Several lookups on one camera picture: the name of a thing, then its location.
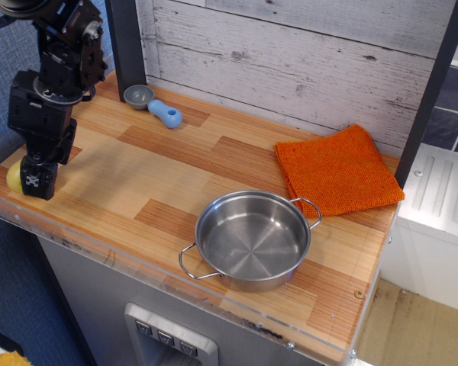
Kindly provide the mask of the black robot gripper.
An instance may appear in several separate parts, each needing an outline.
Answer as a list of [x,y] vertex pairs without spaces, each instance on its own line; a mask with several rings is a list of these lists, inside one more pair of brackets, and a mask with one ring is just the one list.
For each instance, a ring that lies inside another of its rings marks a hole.
[[26,196],[48,201],[54,195],[58,164],[66,165],[73,148],[77,121],[72,108],[44,100],[34,90],[38,73],[20,71],[10,89],[8,126],[26,142],[20,180]]

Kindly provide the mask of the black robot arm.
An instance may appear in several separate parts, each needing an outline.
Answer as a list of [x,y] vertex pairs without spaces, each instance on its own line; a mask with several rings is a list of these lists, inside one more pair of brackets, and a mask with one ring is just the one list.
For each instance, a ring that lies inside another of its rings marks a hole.
[[91,1],[0,1],[0,12],[0,28],[30,20],[37,29],[40,69],[20,71],[13,79],[8,126],[26,142],[18,166],[21,192],[49,200],[58,167],[72,151],[73,106],[91,101],[105,79],[103,21]]

